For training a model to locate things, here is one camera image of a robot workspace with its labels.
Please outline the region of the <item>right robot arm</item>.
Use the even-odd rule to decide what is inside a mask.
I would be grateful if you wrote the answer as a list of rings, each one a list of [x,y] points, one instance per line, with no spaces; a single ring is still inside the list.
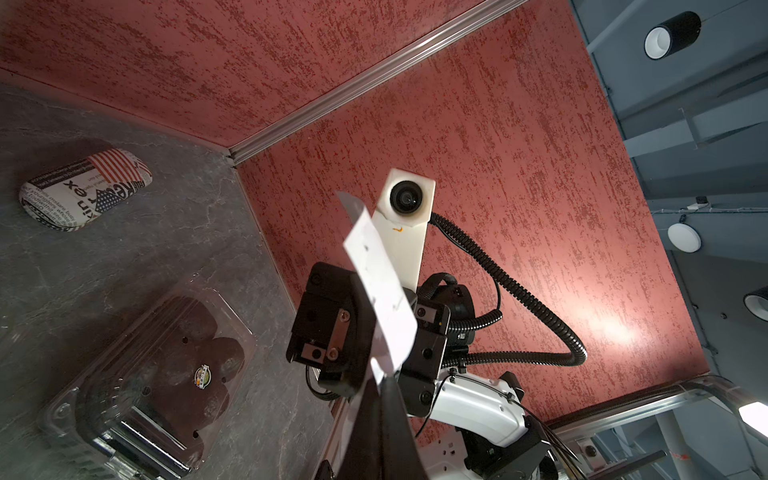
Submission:
[[[522,403],[517,378],[485,379],[474,364],[542,364],[530,352],[473,353],[477,316],[450,274],[405,292],[416,329],[400,369],[374,376],[377,316],[359,275],[327,263],[312,268],[286,356],[306,368],[312,393],[337,406],[315,475],[319,479],[537,479],[556,474],[571,451]]]

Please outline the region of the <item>round sticker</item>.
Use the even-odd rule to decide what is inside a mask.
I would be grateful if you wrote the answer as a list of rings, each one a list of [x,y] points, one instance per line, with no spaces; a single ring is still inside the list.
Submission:
[[[202,364],[194,372],[193,384],[200,390],[205,390],[211,383],[212,373],[209,365]]]

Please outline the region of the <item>clear box dark plums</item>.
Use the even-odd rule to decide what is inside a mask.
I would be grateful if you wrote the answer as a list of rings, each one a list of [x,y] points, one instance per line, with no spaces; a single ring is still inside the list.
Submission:
[[[41,412],[50,444],[98,479],[184,479],[219,436],[256,339],[195,273],[141,315]],[[209,365],[211,383],[193,384]]]

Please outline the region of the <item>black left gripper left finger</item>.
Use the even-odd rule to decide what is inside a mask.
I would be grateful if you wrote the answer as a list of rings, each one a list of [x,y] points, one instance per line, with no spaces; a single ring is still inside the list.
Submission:
[[[382,406],[374,379],[365,384],[353,430],[342,463],[336,472],[340,480],[375,480],[381,478]]]

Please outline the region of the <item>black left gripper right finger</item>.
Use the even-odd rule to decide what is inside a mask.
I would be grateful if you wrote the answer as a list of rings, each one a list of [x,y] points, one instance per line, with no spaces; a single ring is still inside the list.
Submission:
[[[385,377],[380,384],[380,394],[383,479],[427,480],[396,379]]]

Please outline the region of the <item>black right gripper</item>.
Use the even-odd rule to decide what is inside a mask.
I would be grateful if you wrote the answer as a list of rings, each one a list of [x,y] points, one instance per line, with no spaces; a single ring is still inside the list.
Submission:
[[[435,381],[447,346],[447,305],[409,294],[417,330],[398,385],[412,417],[424,418],[436,395]],[[313,395],[350,398],[362,386],[376,327],[375,312],[358,275],[328,263],[313,265],[291,330],[286,358],[319,372]]]

